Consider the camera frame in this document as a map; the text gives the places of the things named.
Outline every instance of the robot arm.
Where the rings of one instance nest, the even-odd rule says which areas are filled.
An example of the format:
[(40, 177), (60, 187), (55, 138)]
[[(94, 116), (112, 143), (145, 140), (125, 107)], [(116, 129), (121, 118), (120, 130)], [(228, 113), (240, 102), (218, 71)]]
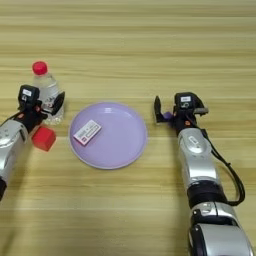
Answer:
[(160, 99), (155, 100), (156, 120), (170, 122), (178, 136), (183, 181), (191, 209), (190, 255), (253, 256), (250, 242), (224, 194), (211, 157), (212, 144), (196, 124), (195, 115), (206, 113), (208, 109), (193, 93), (175, 95), (173, 115), (162, 115)]
[(38, 88), (22, 85), (18, 97), (19, 112), (0, 126), (0, 200), (29, 133), (47, 118), (41, 109), (39, 94)]

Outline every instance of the plastic water bottle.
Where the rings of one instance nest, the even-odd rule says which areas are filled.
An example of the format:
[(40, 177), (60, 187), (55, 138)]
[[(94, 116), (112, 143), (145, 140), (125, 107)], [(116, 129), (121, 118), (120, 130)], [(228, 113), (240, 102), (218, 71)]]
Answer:
[[(59, 95), (59, 87), (54, 77), (48, 73), (47, 64), (43, 61), (35, 62), (32, 66), (35, 74), (33, 86), (40, 89), (39, 99), (42, 101), (42, 109), (52, 111), (54, 100)], [(64, 106), (60, 108), (56, 115), (48, 114), (48, 118), (44, 120), (46, 124), (59, 124), (64, 115)]]

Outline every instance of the red cube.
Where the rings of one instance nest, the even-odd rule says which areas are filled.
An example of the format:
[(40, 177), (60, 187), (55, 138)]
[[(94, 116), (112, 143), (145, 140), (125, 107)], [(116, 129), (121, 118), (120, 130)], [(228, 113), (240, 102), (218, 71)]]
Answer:
[(55, 132), (43, 126), (39, 127), (32, 137), (34, 146), (44, 151), (49, 151), (55, 140)]

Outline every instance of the wood grain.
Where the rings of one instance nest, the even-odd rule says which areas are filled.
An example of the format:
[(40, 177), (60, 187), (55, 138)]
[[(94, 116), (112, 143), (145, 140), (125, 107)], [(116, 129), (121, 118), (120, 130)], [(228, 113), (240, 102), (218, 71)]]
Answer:
[[(245, 183), (236, 212), (255, 248), (255, 31), (249, 0), (1, 0), (1, 121), (35, 60), (49, 63), (67, 102), (52, 150), (29, 143), (15, 167), (0, 206), (0, 255), (187, 255), (177, 140), (152, 115), (155, 95), (169, 110), (180, 91), (210, 107), (200, 124)], [(133, 107), (147, 124), (148, 146), (125, 169), (90, 168), (69, 148), (72, 118), (102, 100)]]

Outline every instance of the black cable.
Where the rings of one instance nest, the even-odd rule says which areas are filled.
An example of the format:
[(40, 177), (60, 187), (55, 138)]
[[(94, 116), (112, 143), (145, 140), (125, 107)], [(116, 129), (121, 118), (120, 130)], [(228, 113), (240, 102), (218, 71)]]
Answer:
[(8, 120), (17, 117), (17, 116), (20, 115), (22, 112), (23, 112), (23, 111), (19, 111), (18, 113), (14, 114), (14, 115), (12, 115), (12, 116), (10, 116), (10, 117), (8, 117), (5, 121), (3, 121), (3, 122), (1, 123), (0, 126), (2, 126), (2, 125), (3, 125), (4, 123), (6, 123)]
[(209, 141), (211, 147), (212, 147), (212, 154), (214, 155), (215, 158), (217, 158), (219, 161), (221, 161), (230, 171), (231, 175), (233, 176), (236, 186), (238, 188), (238, 192), (239, 192), (239, 198), (236, 201), (228, 201), (228, 204), (231, 206), (237, 206), (240, 203), (242, 203), (245, 199), (245, 188), (244, 188), (244, 184), (242, 182), (242, 180), (240, 179), (240, 177), (237, 175), (236, 171), (231, 167), (231, 163), (228, 163), (222, 156), (221, 154), (218, 152), (218, 150), (214, 147), (214, 145), (212, 144), (207, 132), (205, 129), (201, 129), (188, 115), (186, 115), (186, 118), (189, 120), (189, 122), (195, 126), (196, 128), (200, 129), (203, 136)]

